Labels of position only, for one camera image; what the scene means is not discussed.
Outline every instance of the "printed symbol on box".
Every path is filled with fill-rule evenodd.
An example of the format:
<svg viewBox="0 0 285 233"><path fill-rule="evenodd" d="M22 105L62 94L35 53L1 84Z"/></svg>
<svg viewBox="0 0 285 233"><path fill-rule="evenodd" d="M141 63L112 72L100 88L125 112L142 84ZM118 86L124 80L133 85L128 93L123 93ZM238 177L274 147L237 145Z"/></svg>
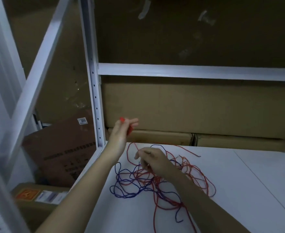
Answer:
<svg viewBox="0 0 285 233"><path fill-rule="evenodd" d="M79 122L80 125L83 125L83 124L87 124L87 123L88 123L85 117L84 117L84 118L79 118L79 119L78 119L78 122Z"/></svg>
<svg viewBox="0 0 285 233"><path fill-rule="evenodd" d="M32 201L36 197L36 195L39 194L39 192L40 190L36 190L36 189L24 189L15 198L17 200Z"/></svg>

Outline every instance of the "orange sticker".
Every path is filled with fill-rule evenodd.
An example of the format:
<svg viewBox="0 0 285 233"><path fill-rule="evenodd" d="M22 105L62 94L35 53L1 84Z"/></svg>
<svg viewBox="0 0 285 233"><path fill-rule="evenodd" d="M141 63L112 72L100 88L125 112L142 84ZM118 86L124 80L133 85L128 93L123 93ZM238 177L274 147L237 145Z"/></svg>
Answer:
<svg viewBox="0 0 285 233"><path fill-rule="evenodd" d="M37 196L37 194L39 194L39 192L40 190L36 189L24 189L15 197L15 199L32 201Z"/></svg>

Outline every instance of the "string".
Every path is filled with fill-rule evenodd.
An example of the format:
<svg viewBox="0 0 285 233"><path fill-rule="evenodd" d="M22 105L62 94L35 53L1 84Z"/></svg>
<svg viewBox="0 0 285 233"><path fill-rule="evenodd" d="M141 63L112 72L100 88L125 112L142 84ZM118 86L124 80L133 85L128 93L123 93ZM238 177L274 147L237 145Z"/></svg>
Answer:
<svg viewBox="0 0 285 233"><path fill-rule="evenodd" d="M190 214L186 208L186 206L181 201L181 198L176 192L169 191L165 192L160 188L160 185L162 183L166 183L162 177L155 175L152 171L146 171L142 169L141 164L134 164L129 160L129 148L130 146L134 144L136 149L138 149L137 145L135 143L130 143L128 145L128 148L126 150L127 160L130 164L134 166L134 169L131 171L129 169L122 169L121 163L118 162L114 166L114 171L116 173L116 183L110 187L110 192L114 194L117 198L134 198L137 195L139 195L141 192L152 192L153 193L153 201L155 204L154 214L153 214L153 229L154 233L156 233L156 226L155 226L155 217L156 217L156 210L157 208L163 209L163 210L176 210L175 213L175 221L176 223L183 222L183 219L178 220L178 213L181 208L185 208L188 218L190 220L190 223L192 225L192 228L195 233L197 233L197 230L195 228L195 225L193 224ZM175 165L176 168L181 170L194 184L196 184L203 192L206 193L209 197L213 197L216 194L216 187L215 185L202 173L202 171L196 166L192 165L189 160L186 157L183 157L179 155L178 157L181 159L181 161L177 161L176 157L169 151L167 151L162 145L154 144L153 146L160 146L165 151L166 157ZM199 155L196 155L195 153L181 147L178 145L175 145L177 147L180 147L187 152L195 155L196 157L200 157ZM210 193L210 184L213 186L214 192ZM128 192L128 190L125 190L126 186L131 185L132 187L135 187L133 192ZM179 201L172 200L167 195L174 195ZM159 205L159 200L163 200L164 202L169 203L170 207L163 207Z"/></svg>

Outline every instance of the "white shelf surface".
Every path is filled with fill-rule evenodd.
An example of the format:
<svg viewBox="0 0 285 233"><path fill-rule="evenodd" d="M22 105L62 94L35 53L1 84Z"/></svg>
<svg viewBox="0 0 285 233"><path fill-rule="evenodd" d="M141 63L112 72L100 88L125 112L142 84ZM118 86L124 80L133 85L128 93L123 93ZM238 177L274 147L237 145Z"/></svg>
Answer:
<svg viewBox="0 0 285 233"><path fill-rule="evenodd" d="M235 152L285 208L285 153L255 150Z"/></svg>
<svg viewBox="0 0 285 233"><path fill-rule="evenodd" d="M139 148L150 145L137 144ZM201 157L196 157L179 147L163 146L175 156L185 156L192 164L197 165L217 188L217 193L212 199L240 221L250 232L285 233L284 207L233 149L185 146L186 149L201 155ZM136 148L132 145L129 150L131 160L133 160L135 152ZM90 160L85 171L94 160ZM122 168L134 168L127 161L126 152L123 153L119 161ZM152 193L142 192L132 199L116 198L109 191L110 186L115 183L115 177L116 174L112 168L86 232L153 232L155 205ZM163 184L163 189L170 190L171 188L173 188L171 184ZM175 211L158 209L156 213L157 231L193 232L184 209L179 212L178 219L184 219L184 222L175 222Z"/></svg>

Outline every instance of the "reddish-brown cardboard box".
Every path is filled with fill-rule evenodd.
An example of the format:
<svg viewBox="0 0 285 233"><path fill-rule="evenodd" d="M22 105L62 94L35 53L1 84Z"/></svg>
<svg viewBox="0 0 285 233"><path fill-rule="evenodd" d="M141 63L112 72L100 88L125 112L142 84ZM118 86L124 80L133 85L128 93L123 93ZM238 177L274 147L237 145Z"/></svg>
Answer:
<svg viewBox="0 0 285 233"><path fill-rule="evenodd" d="M85 124L78 119L85 118ZM49 184L71 187L96 150L91 110L32 133L23 147L39 166Z"/></svg>

